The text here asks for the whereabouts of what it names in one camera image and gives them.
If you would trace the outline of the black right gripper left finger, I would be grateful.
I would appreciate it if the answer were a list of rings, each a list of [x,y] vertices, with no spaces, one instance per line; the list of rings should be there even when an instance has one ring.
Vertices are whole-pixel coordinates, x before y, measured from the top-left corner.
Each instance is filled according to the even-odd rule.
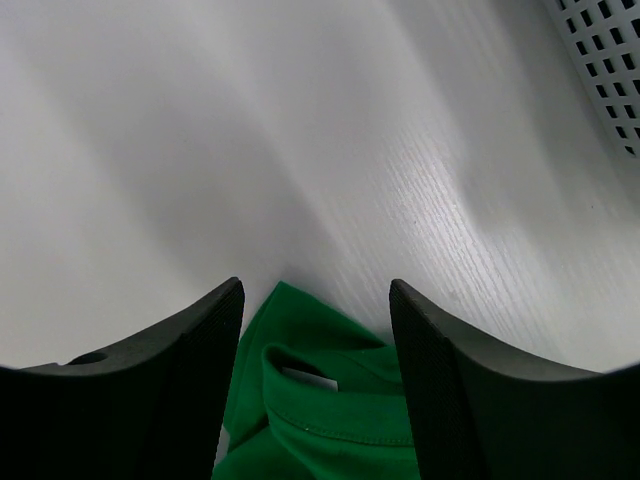
[[[241,281],[66,364],[1,371],[5,479],[208,479],[239,342]]]

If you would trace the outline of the green t shirt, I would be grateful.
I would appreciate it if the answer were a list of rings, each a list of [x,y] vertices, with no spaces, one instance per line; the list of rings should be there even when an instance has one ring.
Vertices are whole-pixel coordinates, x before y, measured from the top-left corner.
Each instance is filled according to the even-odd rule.
[[[394,346],[280,282],[241,336],[215,479],[417,479]]]

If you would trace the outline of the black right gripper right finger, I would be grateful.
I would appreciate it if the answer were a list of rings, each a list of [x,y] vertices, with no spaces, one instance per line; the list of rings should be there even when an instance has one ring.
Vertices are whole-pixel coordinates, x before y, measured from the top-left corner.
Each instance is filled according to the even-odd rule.
[[[392,330],[425,479],[635,479],[639,368],[547,360],[464,322],[407,282]]]

